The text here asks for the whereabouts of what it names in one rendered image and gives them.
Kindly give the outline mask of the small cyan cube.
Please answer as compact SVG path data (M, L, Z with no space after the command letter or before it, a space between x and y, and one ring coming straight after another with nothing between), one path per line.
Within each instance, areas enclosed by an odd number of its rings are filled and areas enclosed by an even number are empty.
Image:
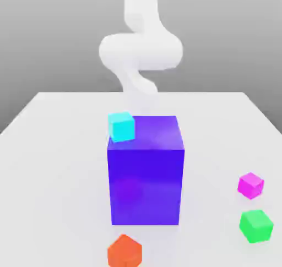
M135 139L135 120L129 112L108 114L108 126L114 143Z

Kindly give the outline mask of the small magenta cube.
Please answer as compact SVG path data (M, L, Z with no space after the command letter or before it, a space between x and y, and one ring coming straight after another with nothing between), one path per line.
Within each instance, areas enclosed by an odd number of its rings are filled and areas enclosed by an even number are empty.
M250 200L261 195L263 188L264 179L252 172L241 176L238 180L237 191Z

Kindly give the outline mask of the small orange cube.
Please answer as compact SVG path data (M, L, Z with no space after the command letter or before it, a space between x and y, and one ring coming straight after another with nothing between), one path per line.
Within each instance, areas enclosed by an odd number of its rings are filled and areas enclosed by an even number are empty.
M107 260L110 267L138 267L142 262L142 245L122 234L108 247Z

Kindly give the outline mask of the small green cube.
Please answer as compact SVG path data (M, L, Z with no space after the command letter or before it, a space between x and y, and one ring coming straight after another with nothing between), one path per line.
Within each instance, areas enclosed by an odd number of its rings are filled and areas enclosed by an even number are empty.
M244 211L239 228L249 243L268 241L272 235L274 224L263 210Z

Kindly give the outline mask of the large purple box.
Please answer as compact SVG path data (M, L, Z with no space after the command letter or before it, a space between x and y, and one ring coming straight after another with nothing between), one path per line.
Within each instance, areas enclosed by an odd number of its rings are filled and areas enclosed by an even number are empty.
M112 224L178 225L184 160L176 116L136 116L135 139L107 146Z

